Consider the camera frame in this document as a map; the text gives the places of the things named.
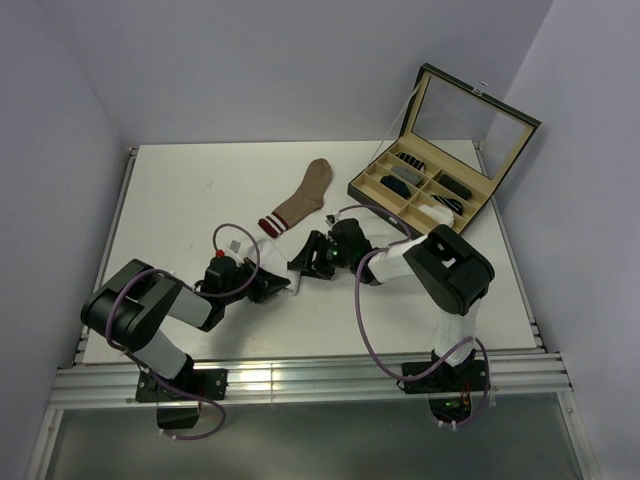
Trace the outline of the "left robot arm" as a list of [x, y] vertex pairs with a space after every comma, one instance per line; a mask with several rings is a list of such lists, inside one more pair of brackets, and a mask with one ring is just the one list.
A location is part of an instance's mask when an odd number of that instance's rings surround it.
[[291, 286], [291, 281], [246, 258], [238, 262], [216, 255], [204, 278], [193, 287], [138, 259], [127, 263], [81, 310], [84, 325], [107, 343], [159, 377], [159, 388], [172, 399], [196, 394], [202, 381], [193, 358], [162, 331], [167, 317], [209, 332], [224, 318], [226, 307], [247, 299], [262, 304]]

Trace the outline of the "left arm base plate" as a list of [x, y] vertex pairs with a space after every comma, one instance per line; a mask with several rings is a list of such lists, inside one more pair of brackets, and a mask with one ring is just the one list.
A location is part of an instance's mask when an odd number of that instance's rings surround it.
[[178, 382], [142, 372], [135, 393], [138, 403], [218, 401], [225, 398], [228, 370], [196, 369]]

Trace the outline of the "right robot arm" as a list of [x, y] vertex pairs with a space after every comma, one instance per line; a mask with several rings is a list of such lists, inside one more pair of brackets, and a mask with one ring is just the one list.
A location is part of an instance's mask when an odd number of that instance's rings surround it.
[[392, 280], [414, 277], [438, 307], [439, 331], [431, 365], [413, 375], [398, 375], [373, 350], [364, 329], [360, 294], [354, 294], [356, 321], [370, 356], [388, 376], [402, 382], [416, 382], [432, 376], [443, 389], [452, 390], [468, 374], [464, 362], [473, 358], [479, 344], [477, 310], [495, 278], [490, 262], [447, 225], [439, 225], [415, 240], [394, 242], [376, 249], [359, 222], [340, 220], [323, 234], [312, 231], [288, 268], [303, 276], [329, 280], [339, 268], [356, 277], [355, 289], [379, 286]]

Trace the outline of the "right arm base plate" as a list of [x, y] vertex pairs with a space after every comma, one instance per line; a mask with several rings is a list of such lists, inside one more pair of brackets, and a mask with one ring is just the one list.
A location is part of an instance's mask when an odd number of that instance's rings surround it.
[[406, 394], [481, 392], [485, 389], [486, 380], [486, 362], [469, 360], [456, 367], [444, 363], [421, 380], [398, 382], [397, 386]]

